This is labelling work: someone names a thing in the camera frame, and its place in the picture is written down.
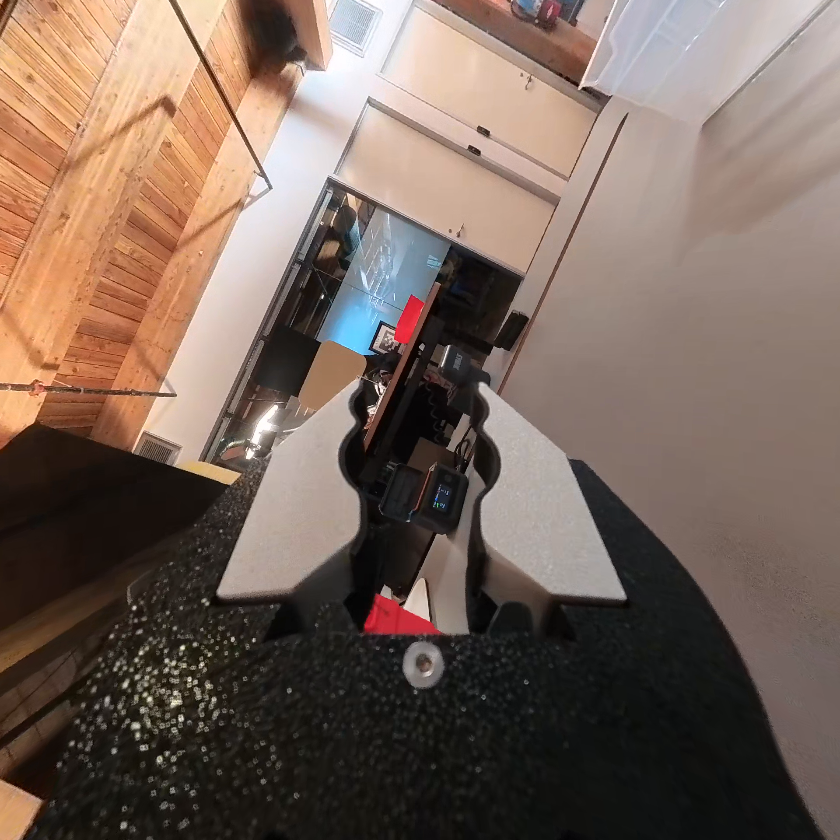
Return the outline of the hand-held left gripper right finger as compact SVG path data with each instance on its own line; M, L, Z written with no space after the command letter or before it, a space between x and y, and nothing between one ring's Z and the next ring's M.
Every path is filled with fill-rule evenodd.
M621 608L627 594L564 451L488 385L474 389L465 617L483 634L506 604L550 634L563 606Z

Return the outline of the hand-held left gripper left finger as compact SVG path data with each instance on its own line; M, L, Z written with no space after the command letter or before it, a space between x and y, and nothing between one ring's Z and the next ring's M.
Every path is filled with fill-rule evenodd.
M367 419L352 381L269 458L216 590L223 604L278 604L310 624L355 590L354 556L366 534L360 491Z

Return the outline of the black charger with display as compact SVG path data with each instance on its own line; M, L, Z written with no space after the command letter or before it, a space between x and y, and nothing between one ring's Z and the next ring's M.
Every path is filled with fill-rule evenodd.
M426 470L398 465L379 510L385 518L436 534L450 534L459 525L468 485L466 475L446 464L434 463Z

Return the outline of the cardboard box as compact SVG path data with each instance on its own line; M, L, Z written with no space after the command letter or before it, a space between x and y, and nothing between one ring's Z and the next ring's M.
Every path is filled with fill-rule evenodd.
M437 444L425 437L420 437L417 440L407 465L423 473L426 473L434 465L457 470L455 452L445 445Z

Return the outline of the red box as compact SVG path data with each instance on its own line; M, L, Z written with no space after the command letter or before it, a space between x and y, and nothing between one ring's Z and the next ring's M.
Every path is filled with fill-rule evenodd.
M369 635L440 635L436 627L427 619L408 611L391 598L381 594L374 596L363 627Z

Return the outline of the black power adapter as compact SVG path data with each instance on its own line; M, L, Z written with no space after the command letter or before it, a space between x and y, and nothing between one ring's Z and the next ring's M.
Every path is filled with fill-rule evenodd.
M475 364L472 357L454 344L444 347L438 364L438 372L452 385L458 388L469 387L480 383L490 385L491 377L480 365Z

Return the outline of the black panel with plywood rim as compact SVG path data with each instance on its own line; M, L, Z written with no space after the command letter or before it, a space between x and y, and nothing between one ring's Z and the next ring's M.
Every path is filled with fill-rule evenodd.
M34 424L1 451L1 628L191 527L230 486Z

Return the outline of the red card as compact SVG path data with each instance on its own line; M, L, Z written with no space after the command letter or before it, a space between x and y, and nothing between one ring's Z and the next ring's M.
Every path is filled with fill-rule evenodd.
M397 343L410 343L414 330L423 315L424 305L424 300L410 295L395 326L394 340Z

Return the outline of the metal rod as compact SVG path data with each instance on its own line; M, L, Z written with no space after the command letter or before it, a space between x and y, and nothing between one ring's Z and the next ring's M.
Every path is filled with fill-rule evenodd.
M176 398L175 392L152 392L135 389L96 388L75 385L47 385L42 381L30 383L1 383L1 392L24 393L29 396L44 396L49 394L62 395L93 395L93 396L126 396L140 398Z

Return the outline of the glass partition window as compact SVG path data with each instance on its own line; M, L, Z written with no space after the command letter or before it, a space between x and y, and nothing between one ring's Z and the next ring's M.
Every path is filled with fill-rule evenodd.
M399 352L370 353L380 321L396 326L410 295L442 284L438 316L448 343L484 361L522 277L403 216L328 182L228 392L202 452L241 466L266 444L259 428L299 413L298 395L319 346L333 341L366 356L373 400Z

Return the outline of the white cabinet unit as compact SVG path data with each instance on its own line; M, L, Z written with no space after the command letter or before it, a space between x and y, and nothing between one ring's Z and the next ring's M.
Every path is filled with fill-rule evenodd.
M340 183L524 277L601 105L435 2L412 2Z

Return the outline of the white wall vent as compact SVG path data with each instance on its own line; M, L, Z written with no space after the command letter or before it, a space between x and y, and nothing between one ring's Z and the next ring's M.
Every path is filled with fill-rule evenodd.
M334 44L364 57L382 18L382 10L366 1L335 1L329 14Z
M133 454L165 466L176 466L183 446L164 437L143 430L138 437Z

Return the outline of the black wall box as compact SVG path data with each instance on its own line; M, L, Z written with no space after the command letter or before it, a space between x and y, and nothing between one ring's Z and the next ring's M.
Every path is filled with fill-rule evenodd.
M530 317L524 312L511 311L493 341L493 348L507 352L514 350L529 322Z

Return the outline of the black metal rail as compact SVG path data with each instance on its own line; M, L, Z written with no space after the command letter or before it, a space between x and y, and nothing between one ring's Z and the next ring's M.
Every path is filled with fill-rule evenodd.
M181 26L185 36L187 37L190 45L192 46L194 52L196 53L197 58L199 59L200 66L205 69L205 72L208 76L209 81L213 89L215 90L217 96L219 97L220 101L224 105L224 108L230 117L231 123L233 124L234 128L236 129L240 139L243 141L246 150L255 165L255 173L257 176L264 182L266 185L266 190L268 192L272 191L273 184L266 172L264 165L262 164L257 152L251 143L242 123L238 119L238 115L228 98L228 95L221 83L218 79L215 70L213 69L211 63L205 56L203 48L200 46L192 27L189 25L186 16L184 15L180 4L176 1L169 1L169 5L172 8L172 11L177 19L178 24Z

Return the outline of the wooden wall shelf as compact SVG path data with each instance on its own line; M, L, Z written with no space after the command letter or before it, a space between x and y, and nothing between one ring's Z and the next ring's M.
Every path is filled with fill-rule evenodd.
M545 30L516 17L508 1L437 1L448 11L485 31L541 67L580 83L596 47L579 28L563 20Z

